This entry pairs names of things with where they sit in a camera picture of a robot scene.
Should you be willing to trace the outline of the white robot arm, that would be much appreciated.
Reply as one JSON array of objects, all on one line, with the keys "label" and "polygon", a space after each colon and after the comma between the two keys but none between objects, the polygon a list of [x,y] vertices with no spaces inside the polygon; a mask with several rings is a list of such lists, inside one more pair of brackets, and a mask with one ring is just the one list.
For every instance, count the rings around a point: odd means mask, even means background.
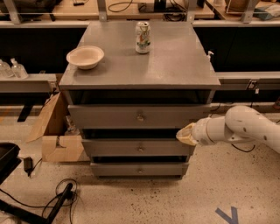
[{"label": "white robot arm", "polygon": [[256,140],[280,153],[280,125],[247,106],[234,106],[223,116],[192,122],[179,130],[176,138],[192,146]]}]

